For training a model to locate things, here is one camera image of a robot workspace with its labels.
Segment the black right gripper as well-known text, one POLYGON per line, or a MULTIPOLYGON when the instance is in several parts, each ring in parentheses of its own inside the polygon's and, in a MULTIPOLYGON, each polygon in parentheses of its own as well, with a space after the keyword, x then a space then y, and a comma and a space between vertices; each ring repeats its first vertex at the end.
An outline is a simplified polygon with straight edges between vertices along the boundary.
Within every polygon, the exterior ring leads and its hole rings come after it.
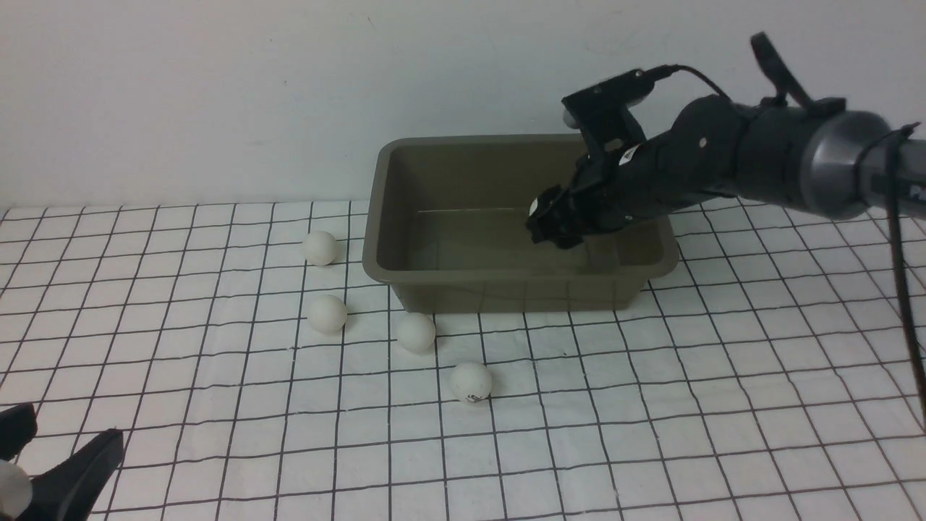
POLYGON ((615 233, 732 194, 744 129, 739 107, 720 96, 688 103, 668 131, 606 161, 583 161, 569 187, 542 191, 526 221, 530 241, 571 250, 583 235, 615 233))

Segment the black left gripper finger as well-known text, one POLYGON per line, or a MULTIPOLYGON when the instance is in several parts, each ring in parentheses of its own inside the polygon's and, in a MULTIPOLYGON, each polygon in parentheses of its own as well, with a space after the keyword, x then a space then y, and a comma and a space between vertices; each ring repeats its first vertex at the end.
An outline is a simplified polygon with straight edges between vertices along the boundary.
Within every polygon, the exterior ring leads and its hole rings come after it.
POLYGON ((107 429, 62 464, 33 478, 23 520, 86 520, 124 459, 124 434, 107 429))
POLYGON ((2 411, 0 424, 1 459, 9 462, 20 454, 38 431, 35 406, 23 403, 2 411))

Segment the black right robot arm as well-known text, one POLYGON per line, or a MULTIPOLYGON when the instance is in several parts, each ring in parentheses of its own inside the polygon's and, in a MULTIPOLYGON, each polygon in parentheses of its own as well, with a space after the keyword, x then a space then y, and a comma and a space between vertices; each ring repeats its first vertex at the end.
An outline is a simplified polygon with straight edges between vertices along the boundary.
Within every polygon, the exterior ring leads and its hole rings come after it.
POLYGON ((526 228, 562 250, 714 198, 744 198, 827 220, 896 205, 924 217, 924 141, 877 114, 814 117, 710 95, 638 144, 577 161, 567 185, 542 192, 526 228))

